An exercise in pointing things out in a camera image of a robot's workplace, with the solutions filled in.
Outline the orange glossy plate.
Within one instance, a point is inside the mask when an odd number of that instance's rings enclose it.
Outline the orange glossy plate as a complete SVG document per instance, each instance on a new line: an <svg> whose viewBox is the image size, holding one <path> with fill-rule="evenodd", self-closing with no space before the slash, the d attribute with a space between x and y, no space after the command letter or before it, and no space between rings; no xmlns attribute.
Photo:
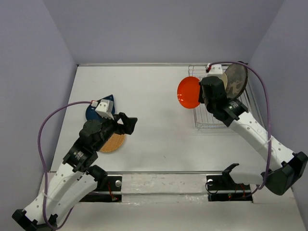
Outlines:
<svg viewBox="0 0 308 231"><path fill-rule="evenodd" d="M184 108L194 109L200 104L199 93L199 79L193 76L188 76L178 85L177 99Z"/></svg>

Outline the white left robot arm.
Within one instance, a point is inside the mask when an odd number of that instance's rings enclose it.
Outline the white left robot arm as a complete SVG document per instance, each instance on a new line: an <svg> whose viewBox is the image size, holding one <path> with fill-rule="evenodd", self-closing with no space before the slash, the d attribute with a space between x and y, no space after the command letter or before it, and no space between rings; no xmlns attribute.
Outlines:
<svg viewBox="0 0 308 231"><path fill-rule="evenodd" d="M16 210L12 218L25 231L55 231L65 222L65 215L88 193L106 186L108 174L94 165L97 152L113 134L132 134L137 118L124 113L112 119L85 122L57 172L47 180L44 190L24 209Z"/></svg>

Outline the cream plate with prints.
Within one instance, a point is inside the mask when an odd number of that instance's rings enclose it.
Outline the cream plate with prints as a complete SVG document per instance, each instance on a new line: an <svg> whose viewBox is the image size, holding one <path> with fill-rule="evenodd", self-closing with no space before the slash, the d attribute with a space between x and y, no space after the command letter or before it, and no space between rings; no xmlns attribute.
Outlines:
<svg viewBox="0 0 308 231"><path fill-rule="evenodd" d="M226 90L227 89L227 85L228 85L228 77L227 77L227 75L225 73L223 73L221 75L220 79L223 81L224 89Z"/></svg>

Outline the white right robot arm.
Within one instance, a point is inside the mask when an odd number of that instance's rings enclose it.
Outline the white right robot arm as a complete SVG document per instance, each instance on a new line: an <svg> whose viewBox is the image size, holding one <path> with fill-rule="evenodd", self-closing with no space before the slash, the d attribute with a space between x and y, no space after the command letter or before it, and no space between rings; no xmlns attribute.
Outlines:
<svg viewBox="0 0 308 231"><path fill-rule="evenodd" d="M224 83L218 77L205 77L199 85L199 99L207 111L239 134L267 162L265 171L259 175L231 171L224 174L222 185L228 189L240 183L265 185L275 195L283 195L302 177L307 155L295 153L269 135L241 101L227 98Z"/></svg>

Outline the large teal floral plate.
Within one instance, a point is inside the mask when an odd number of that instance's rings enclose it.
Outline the large teal floral plate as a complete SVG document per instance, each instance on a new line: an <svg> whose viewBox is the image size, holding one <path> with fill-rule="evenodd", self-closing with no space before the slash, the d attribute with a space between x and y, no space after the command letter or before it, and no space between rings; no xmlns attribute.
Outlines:
<svg viewBox="0 0 308 231"><path fill-rule="evenodd" d="M244 69L244 72L245 72L245 79L244 79L244 83L243 83L243 86L242 86L242 89L241 89L241 93L243 93L246 89L246 86L247 86L247 83L248 83L248 76L249 76L248 68L244 66L243 69Z"/></svg>

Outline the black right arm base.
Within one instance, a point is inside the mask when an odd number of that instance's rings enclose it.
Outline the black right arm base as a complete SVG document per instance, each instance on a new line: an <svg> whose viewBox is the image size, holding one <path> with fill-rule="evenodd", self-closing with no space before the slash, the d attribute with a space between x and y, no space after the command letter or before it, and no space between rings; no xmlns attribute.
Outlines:
<svg viewBox="0 0 308 231"><path fill-rule="evenodd" d="M209 202L253 201L249 185L236 184L223 175L207 175L205 190Z"/></svg>

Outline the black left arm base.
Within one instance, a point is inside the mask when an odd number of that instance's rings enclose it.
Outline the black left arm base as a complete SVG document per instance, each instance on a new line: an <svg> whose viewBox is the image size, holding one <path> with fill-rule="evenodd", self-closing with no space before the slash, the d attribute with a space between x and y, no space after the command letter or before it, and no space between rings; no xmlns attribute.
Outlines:
<svg viewBox="0 0 308 231"><path fill-rule="evenodd" d="M122 201L122 176L109 175L106 182L99 183L97 188L86 196L80 202L100 202L100 203L119 203Z"/></svg>

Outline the grey deer plate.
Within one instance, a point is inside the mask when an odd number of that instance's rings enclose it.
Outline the grey deer plate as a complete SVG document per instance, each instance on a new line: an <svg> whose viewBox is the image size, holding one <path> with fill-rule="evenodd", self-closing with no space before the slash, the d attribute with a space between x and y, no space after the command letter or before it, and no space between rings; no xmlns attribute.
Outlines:
<svg viewBox="0 0 308 231"><path fill-rule="evenodd" d="M243 65L230 64L224 72L228 77L226 94L229 99L237 99L242 93L241 89L245 79Z"/></svg>

